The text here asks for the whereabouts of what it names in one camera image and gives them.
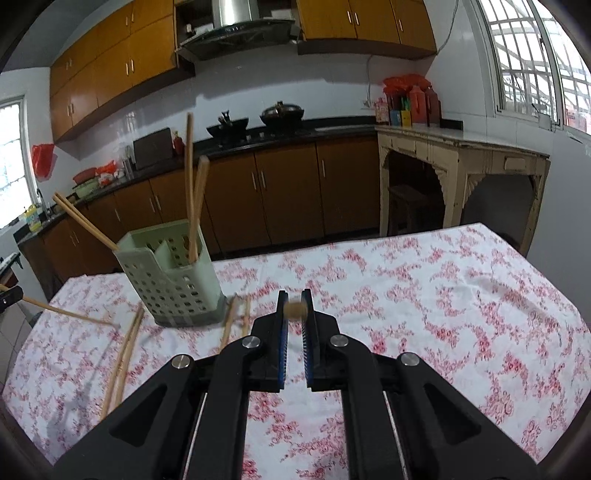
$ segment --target pink floral pattern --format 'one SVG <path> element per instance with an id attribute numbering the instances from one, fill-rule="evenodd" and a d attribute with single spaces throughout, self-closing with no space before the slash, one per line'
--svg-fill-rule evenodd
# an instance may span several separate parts
<path id="1" fill-rule="evenodd" d="M 536 461 L 591 388 L 591 334 L 574 306 L 482 225 L 344 242 L 215 264 L 226 295 L 249 294 L 252 319 L 279 289 L 310 288 L 317 310 L 374 352 L 423 357 Z M 119 330 L 45 312 L 2 393 L 55 462 L 98 422 L 106 384 L 139 297 L 124 275 L 69 280 L 52 304 Z M 230 341 L 240 337 L 241 321 Z M 129 366 L 130 395 L 177 353 L 217 352 L 222 327 L 164 329 L 147 314 Z M 251 394 L 243 479 L 348 477 L 338 392 L 306 388 L 301 326 L 290 323 L 280 394 Z"/>

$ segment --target wooden chopstick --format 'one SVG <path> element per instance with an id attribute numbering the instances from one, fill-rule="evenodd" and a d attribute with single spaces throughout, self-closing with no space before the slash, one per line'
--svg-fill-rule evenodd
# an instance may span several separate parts
<path id="1" fill-rule="evenodd" d="M 244 317 L 242 318 L 242 336 L 248 335 L 248 329 L 251 322 L 251 296 L 246 297 L 246 306 L 244 307 Z"/>
<path id="2" fill-rule="evenodd" d="M 187 113 L 187 142 L 185 145 L 185 196 L 187 218 L 193 217 L 193 114 Z"/>
<path id="3" fill-rule="evenodd" d="M 129 343 L 127 344 L 125 350 L 125 356 L 123 357 L 123 363 L 121 364 L 121 372 L 119 374 L 119 385 L 117 387 L 117 392 L 115 393 L 115 406 L 117 408 L 121 405 L 121 401 L 123 400 L 123 390 L 125 389 L 125 380 L 127 378 L 127 370 L 129 369 L 129 360 L 131 359 L 131 354 L 134 351 L 135 340 L 138 336 L 139 327 L 141 326 L 142 319 L 144 318 L 144 309 L 140 307 L 142 310 L 142 315 L 139 317 L 139 320 L 134 323 L 134 331 L 129 338 Z"/>
<path id="4" fill-rule="evenodd" d="M 223 335 L 222 341 L 220 342 L 220 350 L 228 344 L 228 339 L 230 338 L 230 329 L 232 328 L 232 323 L 234 321 L 234 317 L 236 316 L 236 308 L 238 306 L 238 295 L 234 295 L 230 301 L 230 306 L 228 308 L 228 313 L 226 314 L 226 323 L 223 328 Z"/>
<path id="5" fill-rule="evenodd" d="M 123 338 L 123 345 L 121 346 L 121 350 L 119 351 L 119 353 L 117 355 L 117 359 L 115 360 L 115 367 L 111 371 L 111 377 L 109 378 L 109 383 L 107 384 L 107 390 L 105 392 L 105 398 L 103 399 L 103 406 L 100 410 L 100 420 L 103 420 L 107 416 L 107 414 L 109 413 L 109 407 L 111 406 L 111 396 L 113 394 L 113 387 L 115 386 L 115 380 L 117 379 L 117 376 L 119 373 L 119 366 L 120 366 L 121 361 L 123 359 L 123 355 L 124 355 L 125 350 L 127 348 L 127 344 L 129 342 L 129 339 L 131 338 L 131 335 L 133 334 L 133 332 L 135 330 L 135 325 L 136 325 L 136 323 L 141 322 L 141 319 L 143 316 L 144 316 L 144 307 L 140 304 L 138 306 L 137 311 L 135 312 L 134 321 L 132 322 L 131 326 L 129 327 L 129 330 L 127 330 L 127 333 L 125 334 L 125 337 Z"/>
<path id="6" fill-rule="evenodd" d="M 103 243 L 104 246 L 109 248 L 110 250 L 117 251 L 119 247 L 113 243 L 113 241 L 108 238 L 104 233 L 98 230 L 89 220 L 82 215 L 76 207 L 74 207 L 70 202 L 67 200 L 64 201 L 59 194 L 55 194 L 53 199 L 56 203 L 64 209 L 64 211 L 70 215 L 78 224 L 84 228 L 88 233 L 94 236 L 99 242 Z"/>
<path id="7" fill-rule="evenodd" d="M 189 263 L 195 263 L 199 258 L 197 251 L 197 228 L 201 221 L 201 211 L 203 209 L 203 199 L 205 196 L 205 185 L 207 175 L 209 174 L 209 158 L 205 155 L 199 157 L 199 166 L 197 167 L 197 177 L 195 178 L 195 189 L 193 195 L 193 214 L 189 220 Z"/>
<path id="8" fill-rule="evenodd" d="M 0 290 L 7 291 L 8 287 L 6 285 L 0 284 Z M 62 310 L 57 307 L 52 307 L 51 305 L 48 305 L 47 303 L 42 303 L 40 301 L 37 301 L 37 300 L 27 297 L 25 295 L 22 296 L 22 300 L 26 301 L 27 303 L 30 303 L 31 305 L 35 305 L 35 306 L 45 309 L 45 310 L 50 310 L 55 313 L 61 313 L 62 315 L 68 315 L 68 317 L 74 317 L 74 318 L 77 318 L 80 320 L 86 320 L 88 322 L 98 323 L 99 325 L 108 325 L 110 327 L 117 328 L 117 325 L 115 325 L 111 322 L 107 322 L 106 320 L 96 320 L 96 319 L 81 315 L 80 313 L 68 312 L 67 310 Z"/>

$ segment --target range hood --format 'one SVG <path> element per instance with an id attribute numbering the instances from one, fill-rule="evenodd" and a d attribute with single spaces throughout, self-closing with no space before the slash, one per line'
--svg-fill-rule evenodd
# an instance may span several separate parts
<path id="1" fill-rule="evenodd" d="M 280 45 L 295 40 L 295 21 L 259 18 L 256 0 L 213 0 L 213 30 L 188 38 L 177 53 L 198 63 L 242 50 Z"/>

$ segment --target ceiling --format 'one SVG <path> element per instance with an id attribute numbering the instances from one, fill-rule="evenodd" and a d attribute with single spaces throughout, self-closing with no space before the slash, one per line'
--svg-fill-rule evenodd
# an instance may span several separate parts
<path id="1" fill-rule="evenodd" d="M 4 70 L 51 66 L 80 22 L 106 1 L 55 0 L 52 2 L 24 34 Z"/>

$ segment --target small round object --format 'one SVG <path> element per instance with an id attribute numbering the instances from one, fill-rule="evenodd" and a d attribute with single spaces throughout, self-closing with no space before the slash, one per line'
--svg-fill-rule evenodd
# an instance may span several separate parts
<path id="1" fill-rule="evenodd" d="M 174 368 L 187 368 L 189 365 L 191 365 L 191 357 L 188 355 L 177 355 L 172 359 L 171 363 Z"/>
<path id="2" fill-rule="evenodd" d="M 349 339 L 345 335 L 333 335 L 330 337 L 330 343 L 333 346 L 347 346 Z"/>
<path id="3" fill-rule="evenodd" d="M 242 346 L 245 348 L 256 348 L 261 344 L 261 339 L 254 335 L 249 335 L 242 339 Z"/>
<path id="4" fill-rule="evenodd" d="M 406 365 L 407 367 L 416 367 L 421 361 L 421 359 L 416 353 L 404 352 L 400 356 L 400 361 L 403 365 Z"/>

